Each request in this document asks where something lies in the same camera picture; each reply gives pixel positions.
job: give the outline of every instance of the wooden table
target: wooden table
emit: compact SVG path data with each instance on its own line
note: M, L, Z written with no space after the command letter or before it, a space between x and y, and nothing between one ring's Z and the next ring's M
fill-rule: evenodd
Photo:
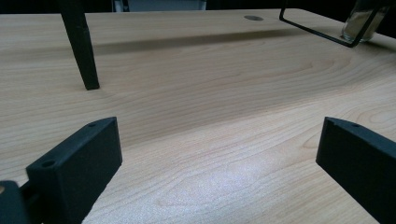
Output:
M348 49L278 13L89 14L97 91L60 15L1 15L0 179L117 116L123 164L85 223L375 222L315 157L325 116L396 139L395 40Z

